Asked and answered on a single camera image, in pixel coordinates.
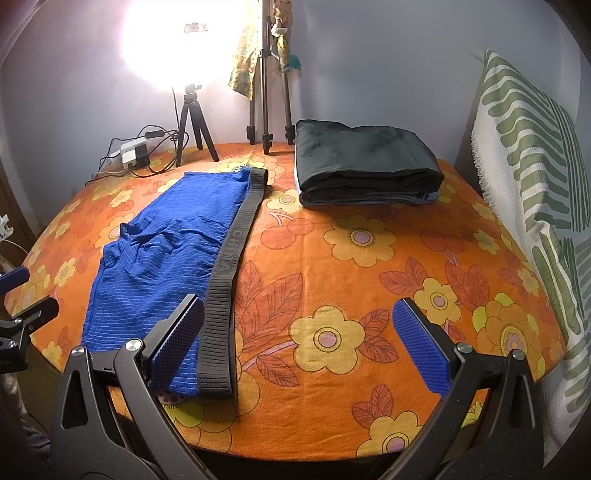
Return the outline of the blue striped pants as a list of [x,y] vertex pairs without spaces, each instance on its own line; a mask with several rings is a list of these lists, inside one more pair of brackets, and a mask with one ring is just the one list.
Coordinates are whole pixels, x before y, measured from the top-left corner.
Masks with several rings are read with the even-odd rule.
[[143,338],[194,294],[204,301],[204,320],[154,358],[151,385],[187,397],[233,397],[233,287],[267,176],[257,167],[187,172],[121,224],[103,248],[82,344],[107,352]]

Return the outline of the small black tripod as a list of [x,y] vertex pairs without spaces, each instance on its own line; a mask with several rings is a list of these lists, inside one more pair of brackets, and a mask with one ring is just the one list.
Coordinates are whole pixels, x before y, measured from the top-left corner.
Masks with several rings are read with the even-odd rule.
[[183,105],[179,119],[177,120],[177,146],[175,150],[176,167],[181,165],[187,121],[190,121],[197,149],[202,150],[206,147],[209,155],[211,155],[211,159],[214,160],[214,162],[218,162],[219,156],[214,147],[211,132],[207,127],[204,112],[202,112],[197,98],[197,87],[194,84],[187,85],[184,90]]

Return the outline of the white power strip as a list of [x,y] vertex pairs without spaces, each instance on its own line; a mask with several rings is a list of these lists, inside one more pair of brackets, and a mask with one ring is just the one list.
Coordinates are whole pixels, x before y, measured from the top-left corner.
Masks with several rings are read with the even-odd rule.
[[124,169],[141,168],[149,158],[144,136],[124,142],[120,146],[121,165]]

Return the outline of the green white patterned blanket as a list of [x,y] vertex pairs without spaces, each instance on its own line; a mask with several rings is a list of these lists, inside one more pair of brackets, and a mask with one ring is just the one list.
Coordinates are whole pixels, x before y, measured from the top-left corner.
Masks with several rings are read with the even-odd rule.
[[565,341],[542,380],[545,455],[590,404],[590,184],[568,112],[508,60],[485,54],[472,150],[487,203],[532,264]]

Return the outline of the bright studio lamp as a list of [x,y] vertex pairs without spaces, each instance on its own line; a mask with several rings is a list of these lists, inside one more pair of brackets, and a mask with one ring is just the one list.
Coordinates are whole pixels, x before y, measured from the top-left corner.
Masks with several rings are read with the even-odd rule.
[[228,82],[256,1],[130,1],[118,52],[126,70],[157,92]]

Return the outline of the orange floral bedsheet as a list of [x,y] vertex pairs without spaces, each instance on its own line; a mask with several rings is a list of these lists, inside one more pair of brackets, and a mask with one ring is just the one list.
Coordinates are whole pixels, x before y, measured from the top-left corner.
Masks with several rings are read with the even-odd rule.
[[394,331],[413,299],[458,342],[524,351],[535,379],[565,342],[532,264],[450,165],[430,205],[301,206],[294,156],[222,145],[185,171],[266,169],[269,192],[235,291],[238,395],[160,401],[191,445],[264,460],[339,460],[398,451],[438,402]]

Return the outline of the folded dark green cloth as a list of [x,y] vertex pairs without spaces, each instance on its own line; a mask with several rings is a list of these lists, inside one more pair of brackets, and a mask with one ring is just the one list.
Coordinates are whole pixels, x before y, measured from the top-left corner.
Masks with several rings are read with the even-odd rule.
[[301,120],[294,179],[304,207],[424,205],[438,199],[444,174],[412,131]]

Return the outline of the yellow patterned hanging cloth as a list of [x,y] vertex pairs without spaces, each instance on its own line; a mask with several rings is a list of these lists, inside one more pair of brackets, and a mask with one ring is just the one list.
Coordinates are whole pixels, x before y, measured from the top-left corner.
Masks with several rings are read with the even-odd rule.
[[246,25],[242,29],[235,55],[233,55],[228,86],[249,101],[253,99],[253,82],[260,49],[262,49],[262,41],[260,41],[259,28],[253,24]]

